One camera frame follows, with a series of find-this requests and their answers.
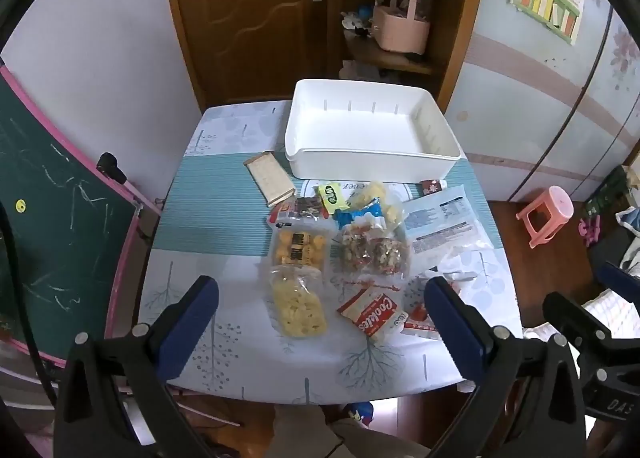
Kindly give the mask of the pale puffs clear bag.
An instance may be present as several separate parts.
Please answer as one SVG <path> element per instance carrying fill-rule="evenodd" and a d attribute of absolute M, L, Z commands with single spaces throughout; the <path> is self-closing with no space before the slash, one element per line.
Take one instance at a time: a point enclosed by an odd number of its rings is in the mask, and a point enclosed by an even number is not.
<path fill-rule="evenodd" d="M 387 184 L 370 182 L 347 199 L 349 207 L 354 210 L 363 209 L 373 201 L 380 206 L 389 230 L 394 230 L 404 222 L 405 211 L 402 202 Z"/>

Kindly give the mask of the red white small packet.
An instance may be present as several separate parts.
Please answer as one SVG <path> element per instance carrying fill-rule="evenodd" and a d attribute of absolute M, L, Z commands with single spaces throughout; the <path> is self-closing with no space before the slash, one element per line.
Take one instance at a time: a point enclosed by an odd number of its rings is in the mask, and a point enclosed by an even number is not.
<path fill-rule="evenodd" d="M 442 338 L 428 314 L 424 301 L 424 289 L 429 280 L 442 277 L 449 287 L 460 296 L 461 291 L 468 288 L 476 281 L 477 274 L 474 272 L 449 272 L 437 274 L 427 272 L 416 276 L 405 288 L 402 308 L 408 314 L 401 333 L 406 336 L 419 337 L 426 340 L 440 341 Z"/>

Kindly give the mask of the pink plastic stool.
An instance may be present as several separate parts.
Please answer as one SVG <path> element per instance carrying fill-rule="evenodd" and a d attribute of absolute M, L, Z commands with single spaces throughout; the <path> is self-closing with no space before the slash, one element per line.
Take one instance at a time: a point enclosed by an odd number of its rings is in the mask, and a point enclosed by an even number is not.
<path fill-rule="evenodd" d="M 548 242 L 570 222 L 575 208 L 570 195 L 560 186 L 550 186 L 530 202 L 515 218 L 521 221 L 529 234 L 529 248 L 535 249 Z"/>

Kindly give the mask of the wooden corner shelf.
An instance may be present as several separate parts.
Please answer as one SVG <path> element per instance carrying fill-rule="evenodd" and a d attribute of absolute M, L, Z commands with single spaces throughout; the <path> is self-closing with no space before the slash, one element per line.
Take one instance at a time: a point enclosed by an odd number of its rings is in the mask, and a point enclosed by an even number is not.
<path fill-rule="evenodd" d="M 335 0 L 333 55 L 344 78 L 425 88 L 447 108 L 480 0 Z"/>

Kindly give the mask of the red dark snack packet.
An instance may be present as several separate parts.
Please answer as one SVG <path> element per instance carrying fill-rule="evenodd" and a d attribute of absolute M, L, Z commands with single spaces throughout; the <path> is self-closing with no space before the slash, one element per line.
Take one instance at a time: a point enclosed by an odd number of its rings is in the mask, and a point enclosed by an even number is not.
<path fill-rule="evenodd" d="M 318 196 L 290 197 L 277 204 L 268 216 L 272 228 L 301 225 L 317 226 L 329 219 L 329 213 Z"/>

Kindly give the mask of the brown snowflake snack packet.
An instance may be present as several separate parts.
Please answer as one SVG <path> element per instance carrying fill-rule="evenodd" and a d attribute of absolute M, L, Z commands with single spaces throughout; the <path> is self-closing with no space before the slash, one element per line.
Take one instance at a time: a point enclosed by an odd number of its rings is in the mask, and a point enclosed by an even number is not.
<path fill-rule="evenodd" d="M 425 180 L 421 182 L 422 192 L 424 196 L 441 192 L 447 188 L 447 182 L 444 180 Z"/>

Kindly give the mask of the wooden door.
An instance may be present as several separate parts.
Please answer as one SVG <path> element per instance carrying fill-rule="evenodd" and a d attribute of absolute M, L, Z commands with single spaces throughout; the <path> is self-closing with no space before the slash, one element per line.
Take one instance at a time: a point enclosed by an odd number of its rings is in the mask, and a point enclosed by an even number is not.
<path fill-rule="evenodd" d="M 168 0 L 202 109 L 286 100 L 302 79 L 334 78 L 335 0 Z"/>

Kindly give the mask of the yellow chips clear bag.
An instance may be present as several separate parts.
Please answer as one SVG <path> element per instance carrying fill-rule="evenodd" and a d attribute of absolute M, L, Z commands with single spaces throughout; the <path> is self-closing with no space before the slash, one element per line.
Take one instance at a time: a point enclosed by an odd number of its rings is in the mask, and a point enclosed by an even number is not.
<path fill-rule="evenodd" d="M 281 334 L 306 339 L 326 332 L 320 270 L 310 266 L 278 266 L 271 272 L 270 287 Z"/>

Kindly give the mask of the green yellow snack packet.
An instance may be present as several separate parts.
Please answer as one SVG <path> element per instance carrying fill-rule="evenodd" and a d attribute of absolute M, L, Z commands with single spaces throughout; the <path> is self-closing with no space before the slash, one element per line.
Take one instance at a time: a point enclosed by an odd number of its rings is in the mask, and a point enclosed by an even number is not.
<path fill-rule="evenodd" d="M 318 186 L 318 194 L 322 200 L 323 207 L 329 215 L 334 215 L 337 211 L 346 211 L 349 208 L 348 201 L 342 193 L 342 186 L 339 182 L 326 182 Z"/>

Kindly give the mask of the red white cookies packet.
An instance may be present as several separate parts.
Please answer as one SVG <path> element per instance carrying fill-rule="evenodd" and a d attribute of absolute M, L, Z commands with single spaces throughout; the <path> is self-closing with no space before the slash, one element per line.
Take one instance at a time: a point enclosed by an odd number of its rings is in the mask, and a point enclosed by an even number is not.
<path fill-rule="evenodd" d="M 372 287 L 361 289 L 337 311 L 373 342 L 399 334 L 408 319 L 391 296 Z"/>

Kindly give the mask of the green chalkboard pink frame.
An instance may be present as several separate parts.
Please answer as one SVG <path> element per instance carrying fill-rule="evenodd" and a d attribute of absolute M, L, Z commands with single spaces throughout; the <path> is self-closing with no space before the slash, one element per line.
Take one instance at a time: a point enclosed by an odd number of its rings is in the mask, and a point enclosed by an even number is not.
<path fill-rule="evenodd" d="M 156 215 L 96 170 L 1 69 L 1 203 L 41 357 L 76 334 L 119 337 L 138 314 Z"/>

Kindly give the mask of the brown cracker pack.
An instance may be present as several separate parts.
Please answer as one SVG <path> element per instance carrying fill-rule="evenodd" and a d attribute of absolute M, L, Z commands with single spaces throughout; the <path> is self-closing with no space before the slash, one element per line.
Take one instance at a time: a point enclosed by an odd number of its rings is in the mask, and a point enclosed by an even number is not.
<path fill-rule="evenodd" d="M 291 198 L 296 188 L 272 152 L 263 152 L 244 161 L 250 176 L 266 200 L 268 207 Z"/>

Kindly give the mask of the mixed nuts clear bag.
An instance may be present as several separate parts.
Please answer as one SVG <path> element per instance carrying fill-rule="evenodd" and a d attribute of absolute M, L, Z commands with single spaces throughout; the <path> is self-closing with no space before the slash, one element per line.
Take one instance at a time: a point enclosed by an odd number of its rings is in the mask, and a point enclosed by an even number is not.
<path fill-rule="evenodd" d="M 401 276 L 408 270 L 408 248 L 376 224 L 350 223 L 341 229 L 338 260 L 345 274 Z"/>

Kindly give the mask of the white plastic storage bin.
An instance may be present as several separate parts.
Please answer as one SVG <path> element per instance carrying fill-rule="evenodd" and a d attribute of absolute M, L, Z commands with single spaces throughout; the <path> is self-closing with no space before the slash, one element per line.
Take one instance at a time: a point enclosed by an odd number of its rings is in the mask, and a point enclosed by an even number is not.
<path fill-rule="evenodd" d="M 284 149 L 296 178 L 318 181 L 441 180 L 463 158 L 430 92 L 351 80 L 296 83 Z"/>

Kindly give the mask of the blue snack packet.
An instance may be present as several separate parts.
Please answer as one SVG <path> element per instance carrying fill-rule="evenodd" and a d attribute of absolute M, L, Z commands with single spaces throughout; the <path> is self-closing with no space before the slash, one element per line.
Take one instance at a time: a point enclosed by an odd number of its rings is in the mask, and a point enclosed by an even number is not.
<path fill-rule="evenodd" d="M 377 226 L 385 226 L 384 213 L 377 199 L 373 199 L 361 209 L 336 210 L 333 217 L 339 228 L 344 228 L 354 223 L 373 223 Z"/>

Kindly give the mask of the pink handled basket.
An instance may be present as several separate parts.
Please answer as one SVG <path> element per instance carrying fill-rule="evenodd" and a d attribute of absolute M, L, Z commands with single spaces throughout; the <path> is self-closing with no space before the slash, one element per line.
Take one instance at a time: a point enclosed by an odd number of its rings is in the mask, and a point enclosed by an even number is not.
<path fill-rule="evenodd" d="M 390 0 L 373 7 L 371 34 L 383 51 L 422 55 L 430 23 L 418 13 L 419 0 Z"/>

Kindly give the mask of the large white blue bag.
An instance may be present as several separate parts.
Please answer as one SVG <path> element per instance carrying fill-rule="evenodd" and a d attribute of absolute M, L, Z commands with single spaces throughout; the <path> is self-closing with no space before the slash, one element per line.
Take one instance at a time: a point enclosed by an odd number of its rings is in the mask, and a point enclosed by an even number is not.
<path fill-rule="evenodd" d="M 494 248 L 462 185 L 407 201 L 404 212 L 415 259 L 438 262 L 461 252 Z"/>

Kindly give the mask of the yellow cakes clear tray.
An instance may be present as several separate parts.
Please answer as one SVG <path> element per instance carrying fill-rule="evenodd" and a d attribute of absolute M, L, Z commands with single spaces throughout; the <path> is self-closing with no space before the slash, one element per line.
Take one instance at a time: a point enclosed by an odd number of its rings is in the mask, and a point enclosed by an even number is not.
<path fill-rule="evenodd" d="M 269 257 L 274 266 L 308 266 L 323 270 L 330 256 L 330 233 L 307 226 L 273 231 Z"/>

